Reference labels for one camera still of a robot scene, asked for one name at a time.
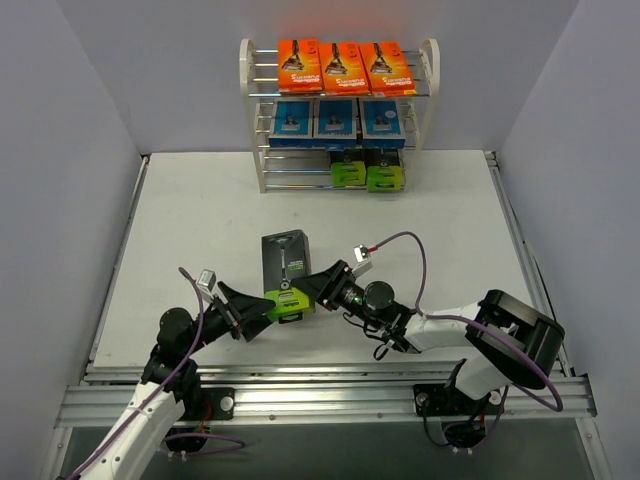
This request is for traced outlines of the black green Gillette Labs carton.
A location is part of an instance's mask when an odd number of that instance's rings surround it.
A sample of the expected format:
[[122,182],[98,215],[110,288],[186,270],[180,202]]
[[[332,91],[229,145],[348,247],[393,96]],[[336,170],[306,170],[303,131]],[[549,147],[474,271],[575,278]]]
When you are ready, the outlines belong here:
[[361,149],[330,152],[330,172],[333,187],[364,186],[366,167]]

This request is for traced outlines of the Harry's blade cartridge pack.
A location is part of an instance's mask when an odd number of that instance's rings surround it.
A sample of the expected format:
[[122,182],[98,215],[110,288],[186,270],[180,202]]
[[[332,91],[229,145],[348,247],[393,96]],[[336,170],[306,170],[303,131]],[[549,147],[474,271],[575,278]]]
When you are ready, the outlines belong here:
[[343,151],[357,146],[357,103],[355,99],[319,99],[314,105],[314,146],[326,151]]

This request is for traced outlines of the grey Harry's box blue razor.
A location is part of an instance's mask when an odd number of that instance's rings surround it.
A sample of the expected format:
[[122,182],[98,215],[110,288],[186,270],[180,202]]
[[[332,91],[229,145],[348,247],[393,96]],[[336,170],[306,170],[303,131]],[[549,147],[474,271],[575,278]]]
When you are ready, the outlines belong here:
[[402,149],[406,134],[400,106],[393,99],[363,99],[359,102],[362,147]]

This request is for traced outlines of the small orange Gillette razor box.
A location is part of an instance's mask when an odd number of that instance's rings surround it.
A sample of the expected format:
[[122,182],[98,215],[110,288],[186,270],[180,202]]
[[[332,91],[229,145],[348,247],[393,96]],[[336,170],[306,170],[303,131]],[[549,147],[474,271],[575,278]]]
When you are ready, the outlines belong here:
[[281,39],[277,50],[281,93],[315,94],[323,90],[319,43],[315,38]]

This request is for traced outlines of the orange Gillette Fusion5 razor box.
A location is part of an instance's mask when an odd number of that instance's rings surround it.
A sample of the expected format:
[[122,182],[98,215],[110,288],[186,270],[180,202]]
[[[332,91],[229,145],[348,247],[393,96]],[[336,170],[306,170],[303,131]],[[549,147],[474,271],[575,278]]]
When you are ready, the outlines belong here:
[[359,44],[371,95],[401,97],[416,93],[416,85],[402,49],[396,41]]

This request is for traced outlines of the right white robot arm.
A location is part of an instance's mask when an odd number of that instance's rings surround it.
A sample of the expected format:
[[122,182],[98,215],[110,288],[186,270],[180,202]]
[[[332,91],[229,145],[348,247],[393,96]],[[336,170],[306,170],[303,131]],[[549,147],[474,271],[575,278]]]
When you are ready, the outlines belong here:
[[491,392],[509,386],[534,400],[539,400],[539,391],[548,390],[552,399],[541,400],[541,405],[555,412],[564,408],[549,378],[564,328],[502,290],[490,290],[462,308],[421,313],[400,304],[384,281],[359,286],[343,261],[292,284],[323,308],[341,309],[362,320],[364,327],[375,328],[383,350],[422,354],[474,348],[475,355],[460,361],[443,390],[445,403],[455,412],[467,412]]

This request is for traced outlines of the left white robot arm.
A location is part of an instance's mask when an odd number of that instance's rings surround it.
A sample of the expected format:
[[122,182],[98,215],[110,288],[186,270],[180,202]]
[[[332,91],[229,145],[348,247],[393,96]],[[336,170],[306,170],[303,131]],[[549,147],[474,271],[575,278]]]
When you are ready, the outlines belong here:
[[246,443],[208,431],[215,401],[202,389],[192,355],[229,335],[247,342],[271,325],[275,302],[218,284],[220,295],[206,304],[196,281],[189,278],[198,315],[173,307],[160,317],[156,343],[139,382],[120,417],[89,457],[67,479],[138,479],[156,452],[183,460],[203,455],[210,440],[225,443],[211,452],[241,450]]

